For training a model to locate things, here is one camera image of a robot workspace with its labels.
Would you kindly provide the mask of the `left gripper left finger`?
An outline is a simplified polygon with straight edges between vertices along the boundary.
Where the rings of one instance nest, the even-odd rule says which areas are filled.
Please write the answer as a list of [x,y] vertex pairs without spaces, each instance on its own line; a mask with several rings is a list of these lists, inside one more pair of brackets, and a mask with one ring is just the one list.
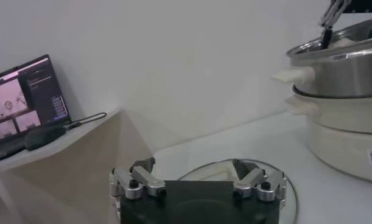
[[166,183],[152,175],[154,157],[135,161],[129,169],[115,167],[110,171],[110,195],[123,195],[128,200],[139,200],[144,191],[148,196],[161,198],[166,195]]

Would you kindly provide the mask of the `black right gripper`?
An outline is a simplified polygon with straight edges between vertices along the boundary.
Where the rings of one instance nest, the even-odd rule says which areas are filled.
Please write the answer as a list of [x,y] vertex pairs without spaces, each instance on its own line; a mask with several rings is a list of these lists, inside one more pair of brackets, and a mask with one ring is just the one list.
[[[323,28],[320,43],[322,49],[329,47],[334,24],[342,13],[372,13],[372,0],[333,0],[321,17],[320,26]],[[372,38],[372,25],[368,34]]]

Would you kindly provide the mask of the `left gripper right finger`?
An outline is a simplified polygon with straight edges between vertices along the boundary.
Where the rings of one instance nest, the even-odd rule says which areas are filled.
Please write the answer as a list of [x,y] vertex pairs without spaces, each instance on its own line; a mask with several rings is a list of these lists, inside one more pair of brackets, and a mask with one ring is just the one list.
[[284,172],[274,170],[267,173],[255,163],[233,159],[232,164],[238,176],[233,183],[233,198],[241,203],[246,198],[256,197],[259,201],[280,203],[287,201],[287,177]]

